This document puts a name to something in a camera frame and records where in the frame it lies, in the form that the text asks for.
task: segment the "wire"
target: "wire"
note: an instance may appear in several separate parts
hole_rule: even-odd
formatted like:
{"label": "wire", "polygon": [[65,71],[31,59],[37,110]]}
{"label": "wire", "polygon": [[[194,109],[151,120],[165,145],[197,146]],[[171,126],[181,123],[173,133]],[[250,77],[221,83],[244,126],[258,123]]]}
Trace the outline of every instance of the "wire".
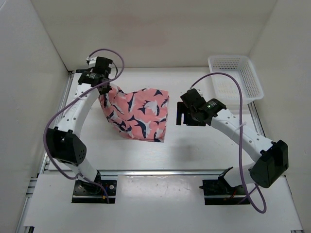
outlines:
{"label": "wire", "polygon": [[[257,190],[257,187],[256,187],[257,184],[255,184],[255,187],[252,189],[252,191],[249,192],[249,195],[251,195],[255,190]],[[247,199],[247,196],[245,196],[241,201],[239,201],[239,204],[241,204],[243,201],[245,201],[245,199]]]}
{"label": "wire", "polygon": [[[240,96],[240,109],[239,109],[239,114],[240,114],[240,125],[243,124],[243,121],[242,121],[242,108],[243,108],[243,97],[242,97],[242,90],[240,88],[240,85],[239,83],[229,74],[226,74],[226,73],[222,73],[222,72],[214,72],[214,73],[210,73],[210,74],[207,74],[207,75],[204,75],[203,77],[199,78],[197,81],[195,81],[195,83],[190,87],[190,89],[192,89],[194,87],[194,85],[196,85],[198,82],[200,82],[202,79],[208,77],[208,76],[211,76],[211,75],[225,75],[227,77],[229,77],[230,79],[232,79],[232,81],[235,83],[235,85],[237,86],[238,88],[238,91],[239,91],[239,96]],[[244,179],[244,174],[243,174],[243,164],[242,164],[242,143],[243,143],[243,126],[240,127],[240,137],[239,137],[239,171],[240,171],[240,176],[241,176],[241,181],[242,181],[242,185],[243,185],[243,188],[244,188],[244,191],[245,191],[245,198],[248,198],[249,202],[251,203],[251,205],[254,207],[255,210],[257,210],[259,213],[261,214],[264,214],[266,211],[267,211],[267,204],[266,204],[266,201],[264,199],[264,196],[261,192],[261,190],[259,189],[259,186],[257,184],[255,184],[255,189],[258,190],[259,192],[259,195],[261,197],[261,200],[262,200],[262,203],[263,203],[263,210],[259,209],[255,203],[253,202],[250,194],[247,190],[247,187],[246,187],[246,182],[245,182],[245,179]]]}
{"label": "wire", "polygon": [[112,64],[115,66],[115,68],[116,68],[116,76],[118,75],[118,68],[117,68],[117,66],[116,66],[116,64],[114,63],[114,62],[112,62]]}
{"label": "wire", "polygon": [[[70,102],[69,104],[67,104],[63,109],[59,110],[54,116],[51,117],[51,119],[48,121],[47,125],[45,126],[45,129],[44,129],[44,133],[43,133],[43,145],[44,145],[44,149],[50,159],[50,161],[52,162],[52,164],[56,167],[56,169],[63,175],[65,176],[67,179],[70,179],[70,180],[75,180],[78,178],[78,176],[81,176],[83,177],[83,174],[77,174],[76,176],[74,177],[71,177],[69,175],[67,175],[61,168],[60,166],[56,163],[56,161],[54,160],[54,158],[52,157],[50,151],[49,151],[49,148],[48,148],[48,144],[47,144],[47,132],[48,132],[48,128],[49,126],[51,125],[51,123],[57,118],[58,115],[60,115],[62,112],[64,112],[66,109],[70,108],[72,105],[74,105],[76,102],[78,102],[80,100],[80,98],[82,98],[83,96],[87,95],[89,92],[91,92],[92,90],[102,86],[102,85],[105,85],[109,82],[112,82],[114,80],[116,80],[118,77],[120,77],[120,75],[123,73],[124,71],[124,59],[122,58],[122,56],[120,54],[118,54],[117,52],[113,51],[113,50],[110,50],[110,49],[99,49],[99,50],[95,50],[94,52],[92,52],[87,58],[89,59],[90,56],[92,56],[93,54],[95,54],[96,52],[99,52],[99,51],[109,51],[109,52],[112,52],[114,54],[116,54],[120,59],[121,59],[121,62],[122,62],[122,68],[121,68],[121,71],[120,73],[117,73],[116,76],[111,79],[111,80],[108,80],[108,81],[105,81],[105,82],[102,82],[92,88],[90,88],[89,90],[85,91],[84,93],[82,93],[79,97],[75,98],[72,102]],[[90,182],[92,184],[95,184],[97,186],[99,186],[100,188],[103,188],[100,184],[97,184],[97,183],[94,183],[94,182]]]}
{"label": "wire", "polygon": [[99,188],[101,188],[101,190],[104,191],[104,194],[107,198],[107,203],[109,204],[109,197],[108,197],[108,193],[106,191],[106,189],[100,184],[100,183],[96,183],[94,181],[91,181],[90,179],[88,179],[87,177],[83,177],[83,175],[80,173],[79,174],[83,179],[85,179],[87,182],[91,183],[91,184],[94,184],[94,185],[97,185]]}
{"label": "wire", "polygon": [[233,194],[229,198],[224,198],[224,200],[230,200],[230,199],[234,198],[236,193],[237,193],[237,190],[234,190]]}

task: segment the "pink patterned cloth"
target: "pink patterned cloth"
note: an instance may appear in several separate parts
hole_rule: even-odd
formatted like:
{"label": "pink patterned cloth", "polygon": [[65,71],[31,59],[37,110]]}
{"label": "pink patterned cloth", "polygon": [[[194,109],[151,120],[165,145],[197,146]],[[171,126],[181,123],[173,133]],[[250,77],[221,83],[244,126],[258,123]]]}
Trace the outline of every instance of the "pink patterned cloth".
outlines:
{"label": "pink patterned cloth", "polygon": [[125,94],[111,84],[109,93],[99,96],[104,114],[121,136],[164,142],[169,93],[145,88]]}

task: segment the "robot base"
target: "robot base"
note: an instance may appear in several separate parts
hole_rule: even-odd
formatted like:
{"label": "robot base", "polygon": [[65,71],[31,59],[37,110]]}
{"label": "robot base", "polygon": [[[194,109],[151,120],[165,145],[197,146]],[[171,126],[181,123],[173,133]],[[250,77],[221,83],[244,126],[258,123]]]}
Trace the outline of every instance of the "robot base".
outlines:
{"label": "robot base", "polygon": [[[116,199],[112,197],[115,196],[117,192],[117,181],[103,180],[102,186],[105,188],[109,196],[109,204],[114,204]],[[76,180],[71,202],[107,204],[107,198],[105,198],[103,195],[103,191],[99,187],[96,187],[95,190],[90,190],[89,187],[85,185],[85,182]]]}
{"label": "robot base", "polygon": [[200,188],[204,192],[205,205],[250,204],[248,199],[241,202],[245,196],[242,186],[228,189],[219,180],[203,180],[203,185]]}

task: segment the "cable tie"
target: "cable tie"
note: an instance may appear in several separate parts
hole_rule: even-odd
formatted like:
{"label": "cable tie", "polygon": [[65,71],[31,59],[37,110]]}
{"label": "cable tie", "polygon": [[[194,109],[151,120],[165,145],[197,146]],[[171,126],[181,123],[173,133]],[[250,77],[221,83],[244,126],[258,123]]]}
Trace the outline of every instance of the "cable tie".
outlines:
{"label": "cable tie", "polygon": [[231,135],[231,137],[230,137],[231,140],[232,140],[233,135],[235,134],[235,132],[236,132],[239,128],[241,128],[242,126],[244,126],[244,125],[246,125],[246,121],[243,122],[241,125],[239,125],[239,126],[233,131],[233,133],[232,133],[232,135]]}

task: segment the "black mounting plate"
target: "black mounting plate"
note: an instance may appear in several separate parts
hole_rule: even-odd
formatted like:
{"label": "black mounting plate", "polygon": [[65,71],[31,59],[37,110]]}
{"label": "black mounting plate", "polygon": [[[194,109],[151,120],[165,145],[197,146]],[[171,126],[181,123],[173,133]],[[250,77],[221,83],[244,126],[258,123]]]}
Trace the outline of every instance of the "black mounting plate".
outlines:
{"label": "black mounting plate", "polygon": [[[232,189],[229,193],[220,193],[217,189],[217,186],[219,184],[218,180],[203,180],[203,185],[201,188],[203,189],[204,193],[204,202],[205,205],[248,205],[250,204],[248,199],[245,199],[243,202],[245,196],[245,192],[242,186],[238,186],[235,189]],[[236,194],[233,198],[230,198],[231,195],[234,194],[236,191]]]}
{"label": "black mounting plate", "polygon": [[[103,191],[100,190],[97,193],[90,193],[83,187],[81,180],[76,180],[72,193],[72,203],[102,203],[107,204],[107,198],[103,199]],[[116,202],[115,198],[117,192],[116,180],[102,180],[102,186],[106,189],[109,196],[109,204]]]}

